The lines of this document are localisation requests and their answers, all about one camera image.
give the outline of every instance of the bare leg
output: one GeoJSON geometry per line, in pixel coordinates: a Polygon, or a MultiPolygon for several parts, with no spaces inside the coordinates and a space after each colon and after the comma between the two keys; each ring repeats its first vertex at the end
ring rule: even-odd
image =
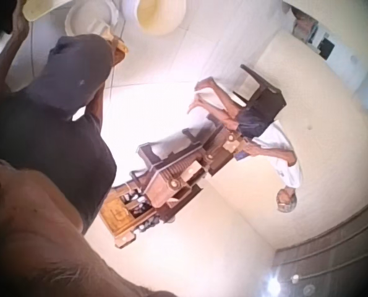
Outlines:
{"type": "Polygon", "coordinates": [[[202,90],[204,88],[212,88],[217,97],[221,100],[223,106],[225,107],[226,111],[228,112],[229,116],[232,119],[235,119],[237,114],[242,110],[242,107],[234,102],[231,97],[220,87],[216,84],[212,77],[207,79],[203,79],[197,83],[195,86],[195,91],[202,90]]]}
{"type": "Polygon", "coordinates": [[[195,95],[193,103],[189,106],[188,113],[196,107],[202,107],[207,110],[230,130],[236,130],[239,125],[239,123],[235,119],[231,118],[225,110],[221,110],[209,104],[200,95],[195,95]]]}

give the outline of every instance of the tiled floor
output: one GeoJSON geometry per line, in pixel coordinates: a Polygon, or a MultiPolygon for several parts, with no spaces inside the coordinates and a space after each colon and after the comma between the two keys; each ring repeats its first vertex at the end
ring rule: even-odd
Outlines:
{"type": "MultiPolygon", "coordinates": [[[[281,2],[188,0],[182,24],[162,37],[146,35],[135,24],[120,19],[115,32],[122,34],[130,53],[106,82],[105,94],[109,91],[111,96],[106,98],[103,127],[103,137],[122,171],[115,184],[124,182],[128,171],[135,169],[130,163],[140,164],[135,156],[138,145],[204,123],[201,111],[186,116],[196,81],[212,75],[228,90],[241,85],[245,75],[240,64],[255,64],[275,33],[293,22],[281,2]],[[122,145],[122,139],[128,137],[131,144],[122,145]]],[[[40,73],[49,50],[65,34],[64,20],[74,3],[32,24],[10,71],[12,89],[27,85],[40,73]]]]}

